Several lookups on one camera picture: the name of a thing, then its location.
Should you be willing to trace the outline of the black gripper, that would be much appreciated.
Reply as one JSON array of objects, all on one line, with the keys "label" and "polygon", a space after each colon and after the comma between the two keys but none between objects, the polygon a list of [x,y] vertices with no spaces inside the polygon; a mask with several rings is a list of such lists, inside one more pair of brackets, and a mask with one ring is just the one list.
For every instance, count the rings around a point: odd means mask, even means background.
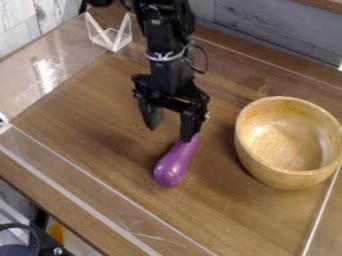
[{"label": "black gripper", "polygon": [[180,141],[188,143],[205,122],[209,96],[194,85],[193,56],[148,56],[149,73],[133,74],[133,96],[144,124],[154,130],[162,121],[162,109],[180,114]]}]

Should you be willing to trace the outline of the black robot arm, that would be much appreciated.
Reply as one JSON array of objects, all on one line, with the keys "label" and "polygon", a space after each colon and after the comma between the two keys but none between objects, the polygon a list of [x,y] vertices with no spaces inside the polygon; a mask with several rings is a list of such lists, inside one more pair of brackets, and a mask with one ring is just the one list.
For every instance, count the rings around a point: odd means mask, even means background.
[{"label": "black robot arm", "polygon": [[204,73],[193,63],[194,15],[188,0],[132,0],[137,23],[145,37],[148,74],[133,74],[133,96],[144,124],[154,130],[162,110],[180,114],[178,139],[186,143],[206,119],[208,94],[194,85],[193,73]]}]

